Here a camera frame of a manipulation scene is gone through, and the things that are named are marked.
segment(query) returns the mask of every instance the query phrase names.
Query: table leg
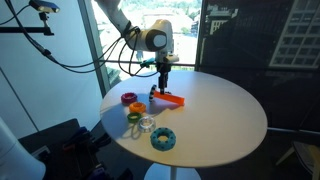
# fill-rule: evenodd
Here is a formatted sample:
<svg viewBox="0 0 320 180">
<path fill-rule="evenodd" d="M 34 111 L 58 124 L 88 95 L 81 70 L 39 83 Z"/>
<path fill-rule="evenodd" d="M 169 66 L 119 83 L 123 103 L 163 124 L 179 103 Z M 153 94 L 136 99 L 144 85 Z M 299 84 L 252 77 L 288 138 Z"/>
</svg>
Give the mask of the table leg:
<svg viewBox="0 0 320 180">
<path fill-rule="evenodd" d="M 148 169 L 145 180 L 201 180 L 194 168 L 179 168 L 153 163 Z"/>
</svg>

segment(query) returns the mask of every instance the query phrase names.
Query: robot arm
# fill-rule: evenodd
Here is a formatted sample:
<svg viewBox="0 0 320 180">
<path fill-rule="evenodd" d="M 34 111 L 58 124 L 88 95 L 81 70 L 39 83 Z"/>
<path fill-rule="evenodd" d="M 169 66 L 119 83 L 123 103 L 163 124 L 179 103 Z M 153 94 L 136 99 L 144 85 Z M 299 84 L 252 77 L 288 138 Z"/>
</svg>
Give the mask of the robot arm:
<svg viewBox="0 0 320 180">
<path fill-rule="evenodd" d="M 179 58 L 173 55 L 171 23 L 168 20 L 159 19 L 149 29 L 137 30 L 134 29 L 131 22 L 119 8 L 120 0 L 96 0 L 96 2 L 121 33 L 121 36 L 125 38 L 132 50 L 156 53 L 156 67 L 160 73 L 159 88 L 160 93 L 164 94 L 164 89 L 167 87 L 168 73 L 171 71 L 171 64 L 179 61 Z"/>
</svg>

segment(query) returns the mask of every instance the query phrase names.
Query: orange ring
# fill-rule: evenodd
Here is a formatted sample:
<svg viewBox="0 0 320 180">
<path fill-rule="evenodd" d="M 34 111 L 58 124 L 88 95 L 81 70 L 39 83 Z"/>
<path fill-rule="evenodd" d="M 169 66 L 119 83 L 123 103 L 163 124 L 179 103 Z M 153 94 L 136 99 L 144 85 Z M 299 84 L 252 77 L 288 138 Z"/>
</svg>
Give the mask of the orange ring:
<svg viewBox="0 0 320 180">
<path fill-rule="evenodd" d="M 146 105 L 141 102 L 134 102 L 129 105 L 130 112 L 143 113 L 146 111 Z"/>
</svg>

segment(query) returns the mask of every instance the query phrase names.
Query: table top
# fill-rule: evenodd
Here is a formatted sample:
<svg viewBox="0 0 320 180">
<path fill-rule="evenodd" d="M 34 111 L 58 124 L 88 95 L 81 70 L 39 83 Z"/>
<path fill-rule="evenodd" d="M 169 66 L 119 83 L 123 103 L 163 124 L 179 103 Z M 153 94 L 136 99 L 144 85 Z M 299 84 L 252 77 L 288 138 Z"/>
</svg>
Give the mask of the table top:
<svg viewBox="0 0 320 180">
<path fill-rule="evenodd" d="M 178 167 L 213 167 L 237 161 L 254 151 L 267 132 L 267 118 L 259 102 L 238 85 L 196 71 L 171 71 L 168 88 L 184 97 L 185 105 L 155 98 L 149 93 L 158 76 L 132 77 L 113 87 L 104 97 L 100 114 L 106 132 L 123 148 L 150 161 Z M 121 95 L 134 92 L 147 106 L 156 126 L 170 128 L 176 144 L 158 151 L 151 133 L 140 133 L 127 120 L 128 106 Z"/>
</svg>

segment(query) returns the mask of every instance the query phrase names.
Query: white wall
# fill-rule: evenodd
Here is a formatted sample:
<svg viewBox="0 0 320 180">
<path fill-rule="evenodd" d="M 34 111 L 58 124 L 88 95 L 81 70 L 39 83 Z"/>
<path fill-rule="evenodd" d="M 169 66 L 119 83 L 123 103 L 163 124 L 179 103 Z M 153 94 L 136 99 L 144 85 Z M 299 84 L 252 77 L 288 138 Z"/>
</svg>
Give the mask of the white wall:
<svg viewBox="0 0 320 180">
<path fill-rule="evenodd" d="M 12 0 L 16 11 L 28 2 Z M 48 23 L 55 35 L 30 35 L 61 63 L 91 62 L 78 1 L 50 2 L 61 9 L 57 14 L 49 14 Z M 0 14 L 0 23 L 12 17 L 4 1 L 0 1 Z M 32 7 L 18 17 L 25 27 L 43 26 L 38 12 Z M 12 21 L 5 26 L 17 24 Z M 18 138 L 35 132 L 31 120 L 40 130 L 71 118 L 77 118 L 81 126 L 92 129 L 100 120 L 102 97 L 94 72 L 76 74 L 59 67 L 42 56 L 21 33 L 0 33 L 0 45 L 0 66 L 30 114 L 29 118 L 0 73 L 0 116 Z"/>
</svg>

